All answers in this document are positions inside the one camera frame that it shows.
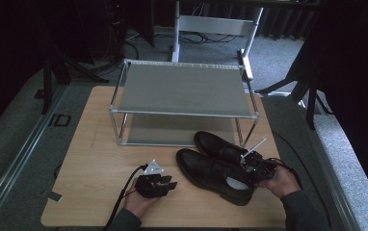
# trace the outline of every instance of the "black leather shoe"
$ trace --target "black leather shoe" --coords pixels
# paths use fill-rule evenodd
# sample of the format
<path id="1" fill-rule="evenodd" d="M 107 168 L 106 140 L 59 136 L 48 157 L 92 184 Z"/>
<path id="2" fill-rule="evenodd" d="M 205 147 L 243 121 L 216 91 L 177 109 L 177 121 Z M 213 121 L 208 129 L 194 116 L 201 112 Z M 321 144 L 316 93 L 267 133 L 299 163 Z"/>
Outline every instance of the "black leather shoe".
<path id="1" fill-rule="evenodd" d="M 197 187 L 218 193 L 235 205 L 250 202 L 255 186 L 240 167 L 187 148 L 177 152 L 176 161 L 187 179 Z"/>
<path id="2" fill-rule="evenodd" d="M 248 152 L 245 148 L 241 148 L 212 133 L 204 131 L 199 131 L 194 134 L 194 143 L 202 154 L 234 165 L 239 165 L 241 162 L 241 155 Z"/>

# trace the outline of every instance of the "black tripod leg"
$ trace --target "black tripod leg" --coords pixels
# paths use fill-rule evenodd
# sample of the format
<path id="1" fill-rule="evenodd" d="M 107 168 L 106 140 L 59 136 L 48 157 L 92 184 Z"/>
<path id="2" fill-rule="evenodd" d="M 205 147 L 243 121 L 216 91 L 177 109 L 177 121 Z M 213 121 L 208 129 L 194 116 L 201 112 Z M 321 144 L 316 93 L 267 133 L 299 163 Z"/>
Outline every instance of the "black tripod leg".
<path id="1" fill-rule="evenodd" d="M 268 94 L 274 90 L 277 90 L 277 89 L 280 89 L 281 87 L 283 86 L 286 86 L 290 83 L 292 83 L 293 81 L 295 81 L 294 79 L 289 79 L 289 78 L 285 78 L 285 79 L 282 79 L 280 80 L 279 82 L 263 89 L 263 90 L 256 90 L 255 92 L 256 93 L 261 93 L 261 94 Z"/>
<path id="2" fill-rule="evenodd" d="M 75 61 L 69 59 L 67 56 L 65 56 L 65 55 L 63 55 L 63 54 L 60 53 L 60 57 L 62 58 L 62 60 L 64 60 L 65 63 L 70 64 L 77 71 L 79 71 L 82 74 L 88 76 L 89 78 L 91 78 L 95 82 L 98 82 L 98 83 L 109 83 L 109 80 L 102 79 L 102 78 L 98 77 L 97 75 L 89 72 L 88 70 L 86 70 L 84 67 L 82 67 L 81 65 L 79 65 Z"/>
<path id="3" fill-rule="evenodd" d="M 298 83 L 295 85 L 295 87 L 292 89 L 292 92 L 290 93 L 290 96 L 293 100 L 301 101 L 304 98 L 304 95 L 309 90 L 310 84 L 309 81 L 304 79 L 298 81 Z"/>
<path id="4" fill-rule="evenodd" d="M 306 121 L 309 127 L 312 130 L 315 130 L 314 127 L 314 110 L 316 104 L 316 95 L 317 95 L 317 85 L 319 82 L 320 74 L 319 71 L 316 71 L 316 68 L 313 68 L 312 71 L 312 79 L 310 81 L 310 89 L 309 89 L 309 98 L 307 102 L 307 112 L 306 112 Z"/>

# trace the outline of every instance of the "wooden table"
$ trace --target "wooden table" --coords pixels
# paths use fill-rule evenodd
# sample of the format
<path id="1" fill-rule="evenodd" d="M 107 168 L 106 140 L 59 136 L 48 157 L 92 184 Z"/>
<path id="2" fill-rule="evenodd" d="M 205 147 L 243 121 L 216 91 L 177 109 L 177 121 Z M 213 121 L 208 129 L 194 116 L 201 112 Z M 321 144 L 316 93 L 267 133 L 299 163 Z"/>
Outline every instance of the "wooden table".
<path id="1" fill-rule="evenodd" d="M 248 205 L 236 206 L 185 178 L 175 161 L 180 147 L 118 145 L 108 113 L 114 90 L 93 88 L 52 190 L 63 198 L 48 199 L 43 225 L 104 226 L 133 170 L 155 159 L 178 184 L 148 210 L 143 227 L 284 227 L 283 206 L 266 189 L 257 189 Z M 264 158 L 278 157 L 262 102 L 255 98 L 261 118 L 247 146 L 265 137 L 256 150 Z"/>

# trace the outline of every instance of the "sleeve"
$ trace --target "sleeve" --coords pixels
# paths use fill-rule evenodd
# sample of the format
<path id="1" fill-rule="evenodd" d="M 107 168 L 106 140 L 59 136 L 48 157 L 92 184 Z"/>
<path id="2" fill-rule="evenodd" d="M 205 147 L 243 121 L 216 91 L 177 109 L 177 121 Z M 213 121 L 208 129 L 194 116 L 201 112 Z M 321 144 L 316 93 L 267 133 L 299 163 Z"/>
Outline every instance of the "sleeve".
<path id="1" fill-rule="evenodd" d="M 280 200 L 286 212 L 286 230 L 330 230 L 327 220 L 303 191 L 292 192 Z"/>
<path id="2" fill-rule="evenodd" d="M 122 208 L 106 231 L 134 231 L 139 230 L 142 222 L 132 212 Z"/>

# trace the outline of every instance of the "wire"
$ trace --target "wire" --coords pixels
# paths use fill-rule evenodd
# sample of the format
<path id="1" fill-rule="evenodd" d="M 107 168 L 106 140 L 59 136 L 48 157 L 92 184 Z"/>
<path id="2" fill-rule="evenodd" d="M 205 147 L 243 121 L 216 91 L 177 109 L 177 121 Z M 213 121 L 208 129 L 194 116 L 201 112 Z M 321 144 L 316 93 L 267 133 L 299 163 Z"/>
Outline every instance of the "wire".
<path id="1" fill-rule="evenodd" d="M 106 230 L 109 225 L 112 223 L 113 219 L 115 218 L 116 212 L 118 211 L 118 206 L 120 205 L 120 202 L 123 200 L 123 198 L 126 196 L 126 190 L 127 187 L 130 184 L 130 181 L 133 179 L 134 175 L 141 169 L 141 170 L 145 170 L 147 168 L 148 164 L 145 164 L 144 166 L 140 166 L 137 167 L 133 173 L 130 175 L 129 179 L 126 182 L 126 185 L 124 185 L 124 188 L 121 190 L 120 195 L 118 196 L 118 201 L 115 204 L 115 207 L 113 208 L 112 214 L 109 217 L 109 220 L 107 221 L 105 227 L 103 228 L 103 230 Z"/>
<path id="2" fill-rule="evenodd" d="M 56 179 L 56 178 L 58 178 L 59 171 L 61 170 L 61 167 L 62 167 L 62 164 L 58 165 L 58 166 L 55 168 L 55 171 L 54 171 L 54 177 L 55 177 L 55 179 Z"/>
<path id="3" fill-rule="evenodd" d="M 289 147 L 290 149 L 292 149 L 292 151 L 295 153 L 296 157 L 298 158 L 298 160 L 301 162 L 304 170 L 306 171 L 307 173 L 307 176 L 309 177 L 309 180 L 314 188 L 314 190 L 316 191 L 317 195 L 319 196 L 319 199 L 320 199 L 320 202 L 322 203 L 322 206 L 323 208 L 325 209 L 325 212 L 326 212 L 326 216 L 328 217 L 328 224 L 329 224 L 329 227 L 331 227 L 331 221 L 330 221 L 330 214 L 329 214 L 329 210 L 328 208 L 326 207 L 326 202 L 325 200 L 321 197 L 320 195 L 320 192 L 319 192 L 319 189 L 316 187 L 316 185 L 314 184 L 314 180 L 313 178 L 311 177 L 310 173 L 309 173 L 309 170 L 307 169 L 306 165 L 303 163 L 303 160 L 301 158 L 301 156 L 298 154 L 298 151 L 292 146 L 292 144 L 287 140 L 285 139 L 281 134 L 277 133 L 277 132 L 274 132 L 272 130 L 272 133 L 277 135 L 279 138 L 281 138 Z"/>
<path id="4" fill-rule="evenodd" d="M 134 39 L 135 37 L 139 37 L 139 36 L 140 36 L 140 34 L 136 34 L 136 35 L 130 36 L 129 38 L 125 39 L 125 41 Z"/>
<path id="5" fill-rule="evenodd" d="M 129 41 L 125 41 L 124 44 L 126 45 L 129 45 L 131 47 L 133 47 L 133 49 L 136 51 L 136 60 L 138 60 L 140 58 L 140 53 L 139 53 L 139 49 L 137 49 L 137 47 L 135 45 L 133 45 L 131 42 Z"/>
<path id="6" fill-rule="evenodd" d="M 132 191 L 132 192 L 127 193 L 126 195 L 124 195 L 124 196 L 123 196 L 123 198 L 124 198 L 124 197 L 126 197 L 127 195 L 131 194 L 131 193 L 136 192 L 136 191 L 137 191 L 137 190 L 134 190 L 134 191 Z"/>
<path id="7" fill-rule="evenodd" d="M 186 43 L 193 43 L 193 44 L 205 44 L 205 43 L 225 43 L 225 42 L 231 42 L 233 40 L 235 40 L 237 37 L 236 36 L 224 36 L 223 38 L 220 39 L 211 39 L 209 38 L 207 35 L 202 34 L 202 33 L 198 33 L 198 32 L 183 32 L 181 33 L 184 36 L 198 36 L 199 40 L 194 40 L 191 38 L 186 38 L 183 36 L 180 36 L 179 38 L 181 39 L 181 41 L 186 42 Z"/>
<path id="8" fill-rule="evenodd" d="M 289 166 L 287 166 L 284 162 L 282 162 L 279 158 L 269 158 L 268 160 L 261 160 L 261 162 L 276 164 L 277 166 L 284 167 L 284 168 L 286 168 L 288 170 L 291 170 L 292 169 Z"/>
<path id="9" fill-rule="evenodd" d="M 121 67 L 120 66 L 115 66 L 115 67 L 113 67 L 112 69 L 110 69 L 109 71 L 107 71 L 107 72 L 105 72 L 105 73 L 101 73 L 100 75 L 98 75 L 98 76 L 105 76 L 105 75 L 107 75 L 107 74 L 109 74 L 109 73 L 111 73 L 111 72 L 113 72 L 114 70 L 116 70 L 116 69 L 121 69 Z"/>

